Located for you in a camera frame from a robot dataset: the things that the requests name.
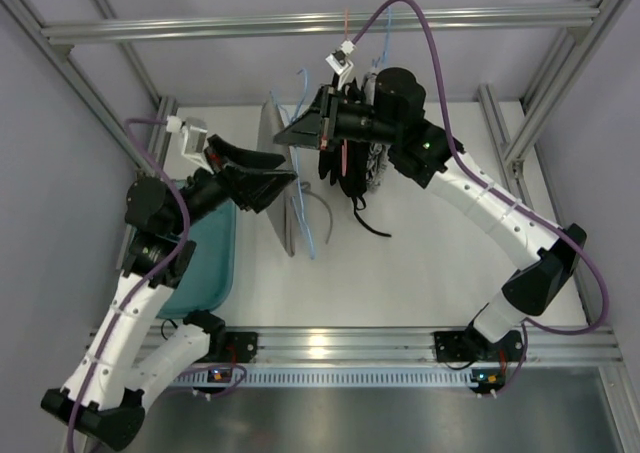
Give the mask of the light blue hanger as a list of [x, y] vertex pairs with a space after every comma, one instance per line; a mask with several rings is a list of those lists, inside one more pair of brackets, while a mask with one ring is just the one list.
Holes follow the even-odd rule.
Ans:
[[[296, 103], [295, 109], [293, 111], [293, 113], [290, 113], [290, 111], [281, 105], [281, 103], [279, 102], [277, 95], [275, 94], [275, 92], [273, 90], [270, 91], [270, 97], [272, 99], [272, 101], [274, 102], [276, 108], [284, 115], [284, 119], [286, 121], [286, 125], [290, 126], [294, 120], [296, 120], [300, 113], [301, 113], [301, 109], [302, 106], [306, 100], [307, 94], [309, 93], [309, 73], [308, 70], [306, 68], [301, 68], [298, 72], [297, 75], [301, 76], [303, 78], [303, 93], [301, 98], [299, 99], [299, 101]], [[306, 244], [308, 247], [308, 251], [309, 251], [309, 257], [311, 260], [314, 260], [316, 258], [316, 248], [315, 248], [315, 242], [314, 242], [314, 238], [313, 238], [313, 234], [311, 231], [311, 228], [309, 226], [309, 223], [307, 221], [307, 215], [306, 215], [306, 211], [305, 211], [305, 201], [303, 198], [303, 191], [302, 191], [302, 182], [300, 178], [297, 178], [296, 180], [296, 194], [294, 195], [294, 198], [292, 200], [293, 202], [293, 207], [294, 207], [294, 212], [296, 214], [296, 218], [298, 220], [299, 226], [300, 226], [300, 230], [301, 233], [304, 237], [304, 239], [306, 240]]]

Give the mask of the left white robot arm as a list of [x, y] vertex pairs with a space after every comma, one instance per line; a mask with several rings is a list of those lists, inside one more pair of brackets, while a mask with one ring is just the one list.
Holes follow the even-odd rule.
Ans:
[[67, 425], [69, 449], [75, 433], [116, 452], [126, 449], [155, 400], [192, 364], [233, 364], [226, 324], [206, 310], [187, 313], [168, 340], [143, 361], [136, 359], [193, 259], [190, 227], [228, 202], [259, 213], [297, 178], [285, 168], [284, 155], [241, 149], [217, 135], [207, 139], [202, 158], [203, 166], [183, 187], [159, 170], [127, 192], [125, 221], [135, 235], [114, 298], [74, 373], [41, 401], [43, 410]]

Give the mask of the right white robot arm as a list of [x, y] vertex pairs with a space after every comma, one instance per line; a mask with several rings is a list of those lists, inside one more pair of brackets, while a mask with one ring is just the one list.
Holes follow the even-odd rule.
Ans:
[[563, 229], [496, 184], [457, 139], [425, 117], [426, 90], [413, 73], [392, 67], [370, 88], [351, 84], [319, 88], [301, 117], [281, 132], [277, 144], [335, 150], [343, 142], [387, 146], [403, 176], [458, 209], [511, 259], [516, 270], [471, 320], [467, 336], [496, 344], [522, 321], [542, 315], [573, 275], [586, 233]]

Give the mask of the grey trousers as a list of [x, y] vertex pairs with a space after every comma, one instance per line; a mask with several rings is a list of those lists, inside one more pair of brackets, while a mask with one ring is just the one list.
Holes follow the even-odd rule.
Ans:
[[[257, 136], [257, 150], [264, 153], [276, 153], [285, 158], [280, 169], [293, 170], [299, 173], [299, 159], [296, 150], [274, 143], [274, 136], [290, 122], [289, 113], [281, 107], [275, 96], [271, 94], [261, 107]], [[285, 252], [295, 255], [296, 235], [304, 239], [311, 260], [316, 258], [314, 236], [306, 215], [305, 200], [314, 198], [326, 210], [329, 226], [324, 235], [324, 243], [328, 244], [334, 226], [333, 212], [329, 203], [311, 189], [309, 181], [297, 178], [266, 209], [267, 216]]]

